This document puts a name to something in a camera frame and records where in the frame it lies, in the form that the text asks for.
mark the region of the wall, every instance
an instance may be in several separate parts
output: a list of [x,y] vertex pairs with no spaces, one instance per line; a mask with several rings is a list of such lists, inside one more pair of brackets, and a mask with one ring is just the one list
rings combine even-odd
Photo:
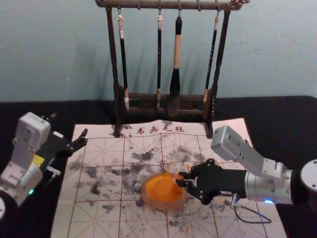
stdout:
[[[113,98],[106,13],[94,0],[2,1],[0,5],[0,101]],[[232,12],[218,96],[316,96],[316,7],[314,0],[301,4],[252,0]],[[163,93],[169,91],[177,14],[177,10],[162,11]],[[158,11],[123,9],[122,16],[129,90],[154,93]],[[215,12],[183,10],[181,16],[181,92],[202,94]]]

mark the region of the cable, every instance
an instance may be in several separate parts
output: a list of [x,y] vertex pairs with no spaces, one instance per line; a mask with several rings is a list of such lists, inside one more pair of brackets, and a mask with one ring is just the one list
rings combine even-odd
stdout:
[[242,208],[244,208],[244,209],[247,209],[248,211],[253,212],[253,213],[255,213],[255,214],[259,215],[260,217],[263,217],[264,219],[267,220],[266,222],[263,222],[263,221],[261,221],[261,222],[246,221],[246,220],[242,219],[242,218],[238,215],[238,213],[237,213],[237,206],[234,206],[234,213],[236,214],[237,218],[238,218],[239,220],[241,220],[242,222],[245,222],[245,223],[248,223],[248,224],[268,224],[268,223],[271,223],[271,222],[272,222],[272,220],[271,220],[270,218],[268,218],[268,217],[262,215],[261,213],[255,211],[255,210],[252,210],[252,209],[250,209],[250,208],[248,208],[248,207],[245,207],[245,206],[243,206],[243,205],[241,205],[241,204],[237,204],[237,205],[238,205],[239,207],[242,207]]

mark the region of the calligraphy brush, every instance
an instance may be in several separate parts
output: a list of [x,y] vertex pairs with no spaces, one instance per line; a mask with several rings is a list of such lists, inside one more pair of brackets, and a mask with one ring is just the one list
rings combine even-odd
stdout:
[[128,80],[127,80],[127,66],[126,66],[126,61],[125,61],[123,17],[121,16],[121,14],[119,14],[119,16],[118,16],[118,24],[119,24],[122,69],[123,69],[124,104],[125,104],[126,109],[129,110],[129,91],[128,91]]
[[210,79],[212,58],[213,58],[213,52],[214,52],[214,45],[215,45],[215,42],[216,42],[218,24],[219,24],[219,11],[217,11],[217,16],[216,16],[216,18],[214,20],[214,29],[213,29],[213,37],[212,37],[212,43],[211,43],[210,57],[209,57],[207,80],[206,80],[205,92],[204,92],[204,97],[203,97],[203,102],[204,103],[207,101],[207,97],[208,97],[207,95],[208,95],[209,79]]
[[182,18],[180,16],[176,19],[175,24],[175,48],[174,48],[174,69],[173,75],[169,87],[169,105],[168,115],[170,117],[176,116],[179,109],[179,91],[180,91],[180,79],[179,79],[179,63],[180,63],[180,46],[182,39]]
[[162,37],[162,21],[161,14],[158,16],[158,89],[157,89],[157,109],[160,102],[160,59],[161,59],[161,37]]

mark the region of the black tablecloth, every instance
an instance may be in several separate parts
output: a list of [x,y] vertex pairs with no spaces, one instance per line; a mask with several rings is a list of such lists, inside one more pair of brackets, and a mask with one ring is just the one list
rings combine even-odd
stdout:
[[[298,169],[317,158],[317,99],[313,97],[264,97],[217,99],[215,120],[244,117],[254,147],[263,156]],[[34,102],[0,104],[0,171],[12,152],[12,138],[17,120],[27,112],[50,115],[57,112],[52,129],[71,139],[77,123],[114,124],[111,102]],[[125,123],[147,122],[152,114],[130,115]],[[200,121],[199,117],[179,116],[174,120]],[[57,167],[64,169],[66,160],[59,158]],[[16,223],[6,236],[50,236],[62,177],[47,188],[39,187],[21,206]],[[308,206],[277,205],[287,236],[317,237],[317,216]]]

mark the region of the orange sponge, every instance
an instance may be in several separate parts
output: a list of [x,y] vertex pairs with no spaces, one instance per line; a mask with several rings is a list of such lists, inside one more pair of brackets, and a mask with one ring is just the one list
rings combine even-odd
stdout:
[[149,177],[141,188],[145,204],[163,210],[179,209],[186,202],[188,195],[184,188],[175,183],[176,179],[184,178],[169,172]]

